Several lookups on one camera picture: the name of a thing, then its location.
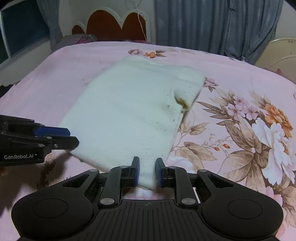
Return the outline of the white knitted garment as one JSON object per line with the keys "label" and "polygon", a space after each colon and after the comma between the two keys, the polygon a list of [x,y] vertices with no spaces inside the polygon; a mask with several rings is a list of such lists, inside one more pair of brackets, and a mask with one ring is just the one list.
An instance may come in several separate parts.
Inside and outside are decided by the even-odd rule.
{"label": "white knitted garment", "polygon": [[166,160],[204,74],[128,56],[98,75],[60,122],[79,140],[72,155],[103,171],[140,160],[139,185],[156,187],[155,161]]}

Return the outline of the dark window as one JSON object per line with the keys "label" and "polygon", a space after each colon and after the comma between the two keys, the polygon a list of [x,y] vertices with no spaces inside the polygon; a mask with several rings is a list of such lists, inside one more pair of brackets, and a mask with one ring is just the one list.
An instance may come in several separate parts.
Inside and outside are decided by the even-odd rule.
{"label": "dark window", "polygon": [[37,1],[1,1],[1,68],[48,39],[49,28]]}

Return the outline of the red white heart headboard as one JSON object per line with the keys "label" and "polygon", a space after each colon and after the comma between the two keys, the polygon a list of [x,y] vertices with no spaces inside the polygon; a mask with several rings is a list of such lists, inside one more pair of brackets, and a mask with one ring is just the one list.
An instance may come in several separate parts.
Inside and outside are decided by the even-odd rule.
{"label": "red white heart headboard", "polygon": [[139,9],[130,9],[123,16],[108,7],[95,10],[86,23],[77,22],[72,35],[94,35],[98,41],[151,42],[151,25],[148,15]]}

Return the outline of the cream round folding table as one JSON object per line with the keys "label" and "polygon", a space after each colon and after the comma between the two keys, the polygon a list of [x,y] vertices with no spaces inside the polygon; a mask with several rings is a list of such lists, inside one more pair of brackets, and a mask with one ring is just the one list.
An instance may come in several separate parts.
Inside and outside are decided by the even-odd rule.
{"label": "cream round folding table", "polygon": [[274,72],[295,83],[295,38],[281,38],[268,43],[255,66]]}

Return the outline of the blue grey curtain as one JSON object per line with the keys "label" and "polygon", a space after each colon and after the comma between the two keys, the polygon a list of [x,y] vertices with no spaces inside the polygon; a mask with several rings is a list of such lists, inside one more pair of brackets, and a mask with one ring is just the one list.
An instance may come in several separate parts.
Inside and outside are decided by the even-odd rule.
{"label": "blue grey curtain", "polygon": [[156,43],[255,64],[274,38],[282,1],[155,1]]}

